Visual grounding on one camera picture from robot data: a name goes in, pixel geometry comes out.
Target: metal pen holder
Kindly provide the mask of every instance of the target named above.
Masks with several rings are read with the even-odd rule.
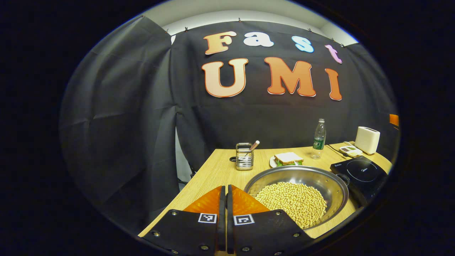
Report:
[[[251,170],[254,163],[254,149],[250,150],[251,143],[237,143],[235,145],[235,168],[237,170]]]

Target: stainless steel pot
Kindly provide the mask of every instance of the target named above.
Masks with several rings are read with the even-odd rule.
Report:
[[[321,192],[327,202],[326,214],[308,228],[319,226],[337,215],[348,202],[349,191],[346,182],[333,173],[309,166],[289,165],[275,167],[254,176],[244,191],[252,197],[267,185],[278,182],[302,183]]]

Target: bread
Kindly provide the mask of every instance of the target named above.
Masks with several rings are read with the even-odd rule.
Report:
[[[303,158],[299,157],[294,152],[276,154],[275,159],[280,161],[280,163],[283,165],[289,165],[293,164],[294,162],[303,161]]]

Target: pot handle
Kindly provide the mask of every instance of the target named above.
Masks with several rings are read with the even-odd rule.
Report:
[[[336,174],[336,175],[346,183],[346,186],[348,186],[349,183],[351,182],[349,177],[344,174]]]

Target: sandwich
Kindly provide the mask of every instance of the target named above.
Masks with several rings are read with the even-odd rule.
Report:
[[[277,166],[284,165],[302,165],[303,158],[296,155],[294,152],[287,152],[275,155],[275,162]]]

